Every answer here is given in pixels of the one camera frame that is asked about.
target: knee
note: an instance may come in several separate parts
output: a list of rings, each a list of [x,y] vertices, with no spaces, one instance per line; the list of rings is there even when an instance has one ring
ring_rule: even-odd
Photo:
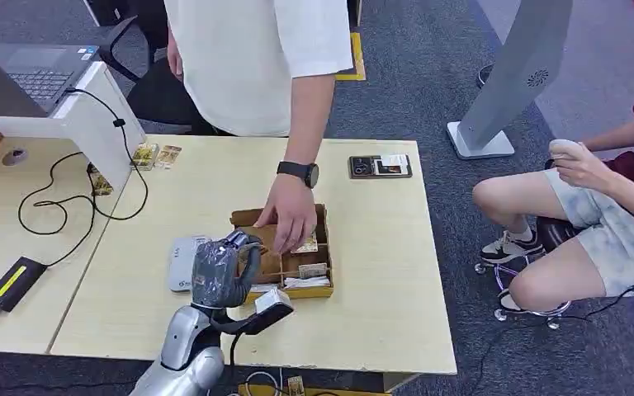
[[[504,188],[498,177],[483,180],[472,189],[472,199],[483,210],[502,210]]]
[[[553,298],[547,293],[543,284],[523,274],[519,274],[512,280],[509,293],[520,309],[542,312],[554,308]]]

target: white stand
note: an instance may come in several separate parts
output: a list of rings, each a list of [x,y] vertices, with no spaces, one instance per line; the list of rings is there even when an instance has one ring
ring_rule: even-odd
[[[92,63],[76,88],[96,95],[125,120],[130,153],[146,140],[140,122],[106,64]],[[113,115],[88,95],[74,93],[65,97],[47,118],[0,117],[0,132],[6,137],[73,140],[117,191],[122,190],[130,175],[130,159],[123,149],[121,129],[113,125]]]
[[[509,156],[502,131],[557,77],[572,0],[522,0],[487,83],[448,134],[461,159]]]

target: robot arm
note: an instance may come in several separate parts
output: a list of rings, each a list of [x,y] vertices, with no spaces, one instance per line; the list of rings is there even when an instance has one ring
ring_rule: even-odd
[[[197,396],[222,376],[225,358],[220,334],[258,334],[292,312],[286,295],[264,295],[255,314],[235,322],[227,308],[246,300],[260,265],[255,237],[234,231],[220,241],[198,248],[193,265],[192,303],[171,318],[161,354],[145,371],[130,396]],[[247,266],[235,277],[239,253],[248,249]]]

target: yellow tape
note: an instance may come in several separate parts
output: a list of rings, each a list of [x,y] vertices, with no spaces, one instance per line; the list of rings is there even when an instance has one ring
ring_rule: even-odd
[[[338,73],[336,79],[339,81],[365,81],[366,65],[363,62],[363,50],[361,48],[361,34],[357,32],[351,33],[351,47],[353,55],[354,74]]]
[[[11,276],[11,279],[8,280],[8,282],[6,282],[3,286],[1,286],[0,289],[0,297],[4,295],[4,293],[6,293],[8,291],[8,289],[11,288],[11,286],[13,285],[13,283],[18,279],[18,277],[26,271],[26,266],[21,266],[20,268],[18,268],[18,270],[16,271],[15,274],[13,274]]]

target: black office chair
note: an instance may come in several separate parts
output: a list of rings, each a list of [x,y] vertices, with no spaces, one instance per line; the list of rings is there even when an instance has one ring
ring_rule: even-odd
[[[546,162],[545,169],[550,169],[553,166],[553,160],[548,160]],[[538,232],[538,240],[540,240],[543,245],[544,252],[534,255],[535,257],[525,256],[524,260],[526,260],[527,265],[529,265],[532,260],[552,252],[565,241],[574,238],[578,233],[580,233],[581,230],[576,229],[568,221],[538,216],[536,218],[536,231]],[[517,271],[501,264],[491,264],[488,262],[475,264],[475,272],[477,272],[478,274],[486,273],[488,268],[491,268],[494,271],[494,278],[497,281],[497,286],[500,290],[504,290],[508,287],[502,279],[502,274],[506,274],[512,277],[518,275]],[[552,309],[550,311],[526,312],[524,314],[532,314],[535,316],[546,318],[548,327],[555,330],[560,327],[557,319],[562,316],[562,314],[570,307],[571,304],[571,301],[567,301],[556,309]],[[494,316],[502,322],[507,320],[508,314],[518,314],[518,312],[507,311],[504,309],[496,309],[494,311]]]
[[[164,124],[190,125],[194,134],[211,131],[203,120],[183,83],[171,73],[166,57],[155,60],[157,50],[168,45],[168,18],[163,0],[130,0],[136,15],[120,22],[101,45],[101,59],[135,85],[127,96],[132,112],[138,118]],[[147,41],[147,72],[139,77],[113,56],[118,40],[132,27],[138,26]]]

